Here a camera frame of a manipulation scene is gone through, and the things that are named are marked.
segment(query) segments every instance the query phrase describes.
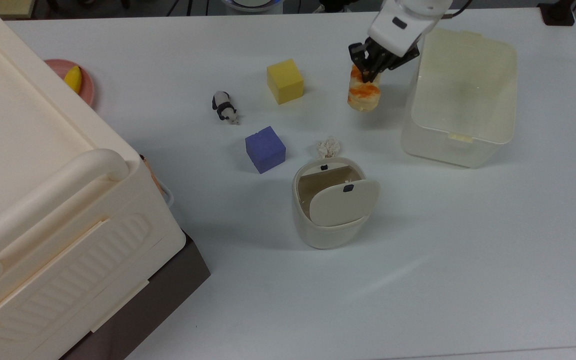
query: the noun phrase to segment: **banana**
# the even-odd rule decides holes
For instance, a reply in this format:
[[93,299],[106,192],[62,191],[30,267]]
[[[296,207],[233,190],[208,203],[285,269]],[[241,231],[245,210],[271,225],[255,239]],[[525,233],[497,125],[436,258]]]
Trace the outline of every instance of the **banana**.
[[80,90],[82,89],[82,69],[80,69],[79,66],[73,66],[68,70],[68,73],[66,73],[66,77],[64,77],[63,80],[77,94],[80,93]]

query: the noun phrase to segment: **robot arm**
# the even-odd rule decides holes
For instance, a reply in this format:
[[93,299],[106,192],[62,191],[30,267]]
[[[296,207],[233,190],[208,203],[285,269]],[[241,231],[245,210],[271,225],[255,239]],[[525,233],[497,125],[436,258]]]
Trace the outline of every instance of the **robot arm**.
[[348,47],[364,83],[419,56],[417,43],[445,17],[453,0],[384,0],[365,43]]

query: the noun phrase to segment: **toy panda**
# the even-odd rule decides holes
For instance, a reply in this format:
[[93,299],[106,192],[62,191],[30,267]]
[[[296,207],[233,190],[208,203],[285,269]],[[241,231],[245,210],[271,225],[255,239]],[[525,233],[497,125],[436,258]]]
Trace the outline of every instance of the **toy panda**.
[[229,123],[239,125],[237,119],[237,109],[231,104],[231,96],[225,91],[217,91],[212,97],[212,109],[217,111],[221,120],[227,120]]

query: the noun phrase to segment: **storage box handle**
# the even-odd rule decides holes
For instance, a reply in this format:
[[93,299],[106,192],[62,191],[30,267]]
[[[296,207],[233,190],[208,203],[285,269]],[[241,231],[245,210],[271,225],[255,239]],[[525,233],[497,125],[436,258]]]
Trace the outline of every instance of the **storage box handle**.
[[[81,153],[0,214],[0,252],[99,176],[120,182],[129,172],[121,155],[108,148]],[[3,271],[0,262],[0,276]]]

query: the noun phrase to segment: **yellow cube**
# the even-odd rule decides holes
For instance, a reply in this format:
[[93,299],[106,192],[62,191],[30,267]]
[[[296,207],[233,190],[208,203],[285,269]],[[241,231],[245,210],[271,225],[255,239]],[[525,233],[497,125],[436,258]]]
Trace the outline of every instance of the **yellow cube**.
[[295,60],[288,59],[267,68],[268,87],[277,100],[283,104],[290,100],[301,98],[304,95],[304,78],[295,64]]

